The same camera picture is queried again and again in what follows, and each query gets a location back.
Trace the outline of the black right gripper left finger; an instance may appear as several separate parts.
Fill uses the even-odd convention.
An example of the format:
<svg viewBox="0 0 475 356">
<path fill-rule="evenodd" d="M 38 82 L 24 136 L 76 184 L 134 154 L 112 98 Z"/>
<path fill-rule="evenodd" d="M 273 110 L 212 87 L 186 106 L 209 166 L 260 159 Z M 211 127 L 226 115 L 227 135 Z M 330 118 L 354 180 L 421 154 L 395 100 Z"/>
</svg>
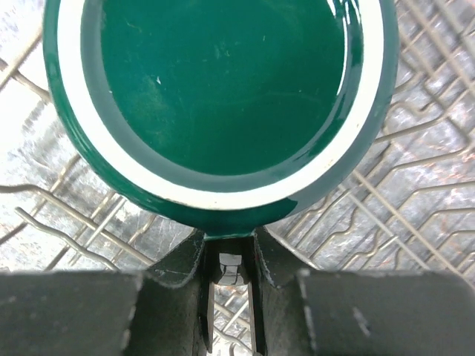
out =
<svg viewBox="0 0 475 356">
<path fill-rule="evenodd" d="M 212 324 L 194 232 L 145 270 L 5 272 L 3 355 L 205 355 Z"/>
</svg>

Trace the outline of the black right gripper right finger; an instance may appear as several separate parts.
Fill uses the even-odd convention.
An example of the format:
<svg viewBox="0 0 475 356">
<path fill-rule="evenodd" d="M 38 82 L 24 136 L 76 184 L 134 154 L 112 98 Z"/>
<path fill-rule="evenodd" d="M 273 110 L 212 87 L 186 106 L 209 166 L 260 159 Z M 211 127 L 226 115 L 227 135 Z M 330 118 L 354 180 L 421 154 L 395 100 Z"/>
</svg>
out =
<svg viewBox="0 0 475 356">
<path fill-rule="evenodd" d="M 256 355 L 472 355 L 474 289 L 440 271 L 322 271 L 255 232 Z"/>
</svg>

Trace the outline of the dark green mug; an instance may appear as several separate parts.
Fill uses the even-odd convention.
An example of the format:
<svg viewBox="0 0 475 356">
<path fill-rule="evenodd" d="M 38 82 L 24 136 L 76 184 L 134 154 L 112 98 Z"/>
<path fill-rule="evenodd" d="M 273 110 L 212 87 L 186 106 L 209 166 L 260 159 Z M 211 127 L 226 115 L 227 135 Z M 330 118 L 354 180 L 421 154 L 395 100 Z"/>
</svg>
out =
<svg viewBox="0 0 475 356">
<path fill-rule="evenodd" d="M 147 211 L 243 239 L 346 179 L 393 95 L 393 1 L 47 1 L 69 140 Z"/>
</svg>

